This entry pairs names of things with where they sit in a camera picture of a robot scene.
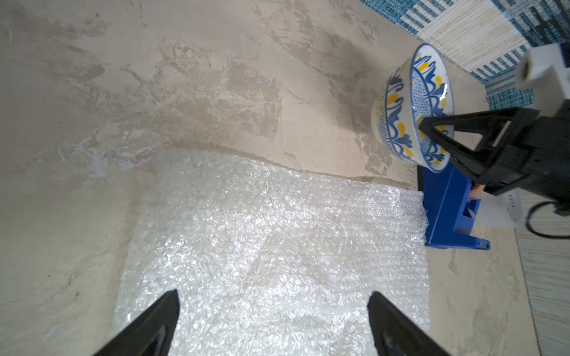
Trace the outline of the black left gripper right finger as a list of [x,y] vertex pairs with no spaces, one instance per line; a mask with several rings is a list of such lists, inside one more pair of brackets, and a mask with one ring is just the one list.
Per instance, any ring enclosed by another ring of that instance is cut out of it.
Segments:
[[378,355],[450,355],[382,293],[374,291],[367,308]]

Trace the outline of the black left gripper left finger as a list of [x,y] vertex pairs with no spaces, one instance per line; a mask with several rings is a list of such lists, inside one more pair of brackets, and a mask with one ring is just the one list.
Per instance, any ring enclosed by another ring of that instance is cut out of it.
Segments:
[[163,294],[95,355],[167,355],[179,315],[178,291],[173,289]]

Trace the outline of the clear bubble wrap sheet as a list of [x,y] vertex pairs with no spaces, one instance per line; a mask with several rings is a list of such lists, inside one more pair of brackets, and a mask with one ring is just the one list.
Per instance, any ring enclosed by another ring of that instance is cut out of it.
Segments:
[[114,332],[172,289],[172,355],[374,355],[375,291],[429,330],[420,192],[209,151],[151,164]]

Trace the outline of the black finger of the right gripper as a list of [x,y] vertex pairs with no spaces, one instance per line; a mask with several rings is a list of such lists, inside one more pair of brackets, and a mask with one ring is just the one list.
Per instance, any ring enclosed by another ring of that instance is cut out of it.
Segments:
[[[538,118],[531,108],[507,108],[471,114],[429,117],[420,131],[451,155],[451,162],[467,178],[521,178],[521,166],[528,158],[522,137]],[[451,126],[457,133],[479,134],[475,148],[442,133],[439,126]]]

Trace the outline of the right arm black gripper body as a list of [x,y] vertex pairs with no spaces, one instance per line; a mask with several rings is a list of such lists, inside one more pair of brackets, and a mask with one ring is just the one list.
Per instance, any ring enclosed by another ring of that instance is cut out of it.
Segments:
[[556,113],[509,108],[479,114],[485,124],[475,150],[482,171],[475,181],[499,195],[513,188],[569,199],[569,101]]

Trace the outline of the blue yellow patterned bowl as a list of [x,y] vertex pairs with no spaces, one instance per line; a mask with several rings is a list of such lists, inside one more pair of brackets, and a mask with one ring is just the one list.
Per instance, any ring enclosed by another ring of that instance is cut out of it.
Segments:
[[421,44],[387,80],[371,109],[375,138],[395,157],[433,173],[443,171],[450,154],[420,131],[427,117],[455,114],[451,79],[437,49]]

